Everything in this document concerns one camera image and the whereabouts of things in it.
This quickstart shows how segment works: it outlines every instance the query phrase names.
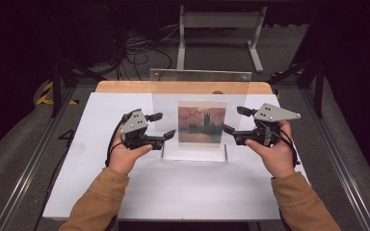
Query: brown sleeve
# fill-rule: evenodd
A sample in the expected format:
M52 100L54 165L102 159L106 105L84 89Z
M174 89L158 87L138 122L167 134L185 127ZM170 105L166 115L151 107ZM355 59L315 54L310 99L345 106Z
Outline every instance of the brown sleeve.
M292 230L340 230L300 172L272 179L277 205Z
M74 204L69 220L59 230L105 230L119 211L129 177L103 168Z

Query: person's right hand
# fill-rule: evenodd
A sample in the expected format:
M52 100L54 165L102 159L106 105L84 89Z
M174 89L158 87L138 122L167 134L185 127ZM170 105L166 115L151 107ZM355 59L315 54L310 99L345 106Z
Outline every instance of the person's right hand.
M292 141L290 123L283 120L278 125L280 126L280 130L285 132ZM264 166L275 178L281 178L295 173L293 168L293 151L283 141L279 141L272 147L264 146L253 140L246 140L245 144L259 154Z

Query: hand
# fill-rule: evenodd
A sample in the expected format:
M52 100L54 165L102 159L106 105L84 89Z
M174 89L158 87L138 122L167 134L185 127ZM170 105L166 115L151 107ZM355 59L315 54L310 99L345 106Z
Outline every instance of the hand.
M109 167L122 173L128 175L128 173L133 169L135 162L140 157L144 156L150 150L152 150L152 145L144 145L139 148L130 150L126 148L121 142L121 127L116 133L113 141L113 146L117 146L113 149L110 157Z
M290 123L284 120L280 121L278 125L280 130L284 131L292 139ZM253 140L246 140L245 144L262 158L264 166L275 178L295 173L292 164L293 152L283 141L278 142L273 147L264 146Z

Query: person's left hand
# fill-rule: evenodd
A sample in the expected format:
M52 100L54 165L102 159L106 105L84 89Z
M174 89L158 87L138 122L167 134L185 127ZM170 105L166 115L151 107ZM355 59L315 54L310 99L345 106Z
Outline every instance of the person's left hand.
M150 150L152 150L152 145L144 145L136 149L130 150L124 146L121 142L121 127L116 133L113 141L113 146L117 146L113 149L110 157L109 168L112 168L122 174L128 175L128 173L133 169L135 162L140 157L144 156Z

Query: white tabletop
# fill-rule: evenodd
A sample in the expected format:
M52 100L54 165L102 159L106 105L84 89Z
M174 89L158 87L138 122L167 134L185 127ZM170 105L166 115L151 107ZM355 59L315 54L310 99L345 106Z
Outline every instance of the white tabletop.
M245 107L258 109L264 102L278 106L272 94L251 94ZM150 93L92 93L44 217L68 218L76 200L104 167L108 142L121 116L136 108L153 114L152 105ZM241 119L240 130L254 126L252 117ZM154 123L146 133L160 135ZM223 138L232 139L227 134ZM120 220L279 219L271 175L248 147L230 147L228 162L167 161L160 156L161 151L149 152L130 172ZM296 170L305 176L303 166Z

